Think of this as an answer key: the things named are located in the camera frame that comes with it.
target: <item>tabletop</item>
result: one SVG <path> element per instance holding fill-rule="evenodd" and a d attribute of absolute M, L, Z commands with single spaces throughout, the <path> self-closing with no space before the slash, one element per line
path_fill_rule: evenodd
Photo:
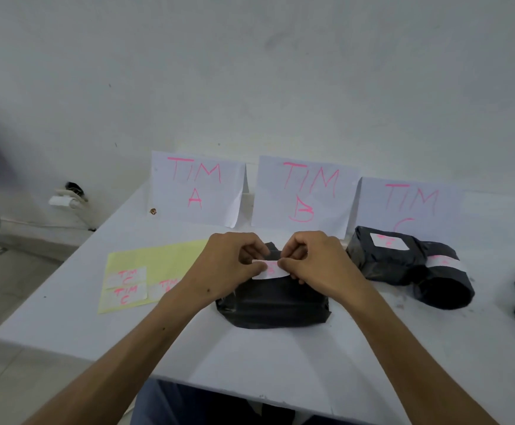
<path fill-rule="evenodd" d="M 255 231 L 281 247 L 291 233 L 252 228 L 244 195 L 235 231 Z M 107 255 L 113 251 L 208 238 L 227 228 L 151 218 L 140 187 L 0 326 L 0 339 L 96 360 L 154 304 L 97 314 Z M 466 264 L 475 297 L 438 310 L 408 288 L 376 288 L 440 365 L 500 424 L 515 423 L 515 197 L 467 192 L 452 246 Z M 408 424 L 366 339 L 335 301 L 309 328 L 247 330 L 214 304 L 183 330 L 154 370 L 162 379 L 257 401 L 371 424 Z"/>

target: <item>yellow sticker sheet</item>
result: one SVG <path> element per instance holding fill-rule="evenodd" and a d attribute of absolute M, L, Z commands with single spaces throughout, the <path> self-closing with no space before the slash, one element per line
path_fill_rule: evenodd
<path fill-rule="evenodd" d="M 207 240 L 108 255 L 98 313 L 154 303 L 181 281 Z"/>

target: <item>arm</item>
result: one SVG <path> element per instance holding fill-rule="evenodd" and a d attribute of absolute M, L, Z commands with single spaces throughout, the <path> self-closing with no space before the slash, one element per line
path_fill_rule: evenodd
<path fill-rule="evenodd" d="M 214 300 L 267 269 L 267 246 L 252 233 L 214 234 L 187 274 L 103 357 L 25 425 L 117 424 L 187 323 Z"/>
<path fill-rule="evenodd" d="M 496 424 L 421 346 L 338 239 L 320 231 L 299 232 L 281 256 L 279 267 L 346 308 L 414 425 Z"/>

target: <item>rectangular black package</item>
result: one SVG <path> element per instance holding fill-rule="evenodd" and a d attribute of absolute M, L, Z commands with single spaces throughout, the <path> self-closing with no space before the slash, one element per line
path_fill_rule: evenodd
<path fill-rule="evenodd" d="M 356 227 L 346 251 L 366 279 L 390 285 L 420 279 L 426 262 L 415 237 L 367 227 Z"/>
<path fill-rule="evenodd" d="M 450 246 L 434 241 L 421 242 L 426 255 L 424 277 L 415 282 L 415 298 L 438 309 L 466 307 L 474 289 L 466 269 Z"/>
<path fill-rule="evenodd" d="M 281 257 L 273 243 L 266 258 Z M 324 323 L 330 316 L 328 298 L 309 285 L 300 285 L 290 276 L 274 279 L 249 279 L 230 295 L 216 300 L 218 311 L 240 328 L 290 328 Z"/>

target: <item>person's right arm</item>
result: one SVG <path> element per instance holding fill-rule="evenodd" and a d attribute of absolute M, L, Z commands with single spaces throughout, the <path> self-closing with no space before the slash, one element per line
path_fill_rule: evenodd
<path fill-rule="evenodd" d="M 414 425 L 497 423 L 421 346 L 337 238 L 295 233 L 281 257 L 279 267 L 346 308 Z"/>

